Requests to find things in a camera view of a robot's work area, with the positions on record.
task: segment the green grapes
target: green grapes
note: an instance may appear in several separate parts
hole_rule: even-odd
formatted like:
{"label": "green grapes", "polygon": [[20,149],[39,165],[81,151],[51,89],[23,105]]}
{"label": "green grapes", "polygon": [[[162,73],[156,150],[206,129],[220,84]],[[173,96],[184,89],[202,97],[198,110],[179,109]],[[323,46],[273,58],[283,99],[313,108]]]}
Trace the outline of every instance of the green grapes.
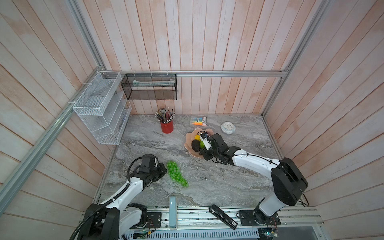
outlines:
{"label": "green grapes", "polygon": [[169,161],[167,163],[167,168],[168,168],[168,174],[170,178],[181,184],[183,187],[188,187],[188,182],[185,180],[185,178],[181,175],[180,169],[177,166],[177,163],[174,161]]}

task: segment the wooden wall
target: wooden wall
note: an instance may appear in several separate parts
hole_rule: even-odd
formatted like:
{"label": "wooden wall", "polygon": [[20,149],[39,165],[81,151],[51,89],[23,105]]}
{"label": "wooden wall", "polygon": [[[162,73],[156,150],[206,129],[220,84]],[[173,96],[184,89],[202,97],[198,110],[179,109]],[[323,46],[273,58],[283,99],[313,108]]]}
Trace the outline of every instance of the wooden wall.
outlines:
{"label": "wooden wall", "polygon": [[[320,0],[79,0],[108,70],[280,70]],[[181,78],[132,113],[261,113],[279,78]]]}
{"label": "wooden wall", "polygon": [[266,115],[333,239],[384,237],[383,13],[335,1]]}
{"label": "wooden wall", "polygon": [[[0,1],[0,184],[96,67],[65,0]],[[111,150],[75,115],[0,217],[2,239],[68,239]]]}

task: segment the marble tabletop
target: marble tabletop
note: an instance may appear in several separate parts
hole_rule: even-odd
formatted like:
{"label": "marble tabletop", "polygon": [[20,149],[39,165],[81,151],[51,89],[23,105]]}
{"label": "marble tabletop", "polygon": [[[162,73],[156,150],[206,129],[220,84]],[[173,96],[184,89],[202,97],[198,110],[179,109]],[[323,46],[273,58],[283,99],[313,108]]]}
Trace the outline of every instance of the marble tabletop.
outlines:
{"label": "marble tabletop", "polygon": [[[256,114],[206,115],[208,126],[219,133],[228,146],[268,158],[277,154],[265,130],[261,116]],[[223,122],[236,126],[229,135],[220,129]],[[242,206],[255,207],[273,191],[272,181],[248,169],[223,165],[193,157],[184,147],[185,134],[192,132],[190,115],[177,115],[174,131],[165,134],[153,115],[131,115],[115,158],[106,178],[99,202],[107,199],[126,182],[130,163],[144,154],[153,154],[159,162],[172,160],[179,165],[182,175],[189,182],[184,188],[172,181],[168,174],[138,194],[132,202],[146,206],[168,206],[169,196],[177,196],[179,206]],[[132,169],[140,164],[137,161]]]}

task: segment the pencil holder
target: pencil holder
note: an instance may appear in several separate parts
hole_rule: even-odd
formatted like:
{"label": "pencil holder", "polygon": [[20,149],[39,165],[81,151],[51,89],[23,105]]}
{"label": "pencil holder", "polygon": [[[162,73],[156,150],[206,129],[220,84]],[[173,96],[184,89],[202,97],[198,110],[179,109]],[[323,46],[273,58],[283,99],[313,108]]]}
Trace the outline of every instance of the pencil holder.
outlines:
{"label": "pencil holder", "polygon": [[173,120],[169,123],[160,123],[160,125],[163,133],[171,133],[173,131]]}

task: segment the clock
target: clock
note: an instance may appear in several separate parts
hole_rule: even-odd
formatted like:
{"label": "clock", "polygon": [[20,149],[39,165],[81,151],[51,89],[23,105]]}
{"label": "clock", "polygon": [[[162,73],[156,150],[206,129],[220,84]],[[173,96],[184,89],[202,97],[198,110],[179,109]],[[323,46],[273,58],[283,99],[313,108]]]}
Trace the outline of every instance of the clock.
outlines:
{"label": "clock", "polygon": [[236,127],[231,122],[225,122],[221,125],[221,130],[226,134],[232,134],[235,132]]}

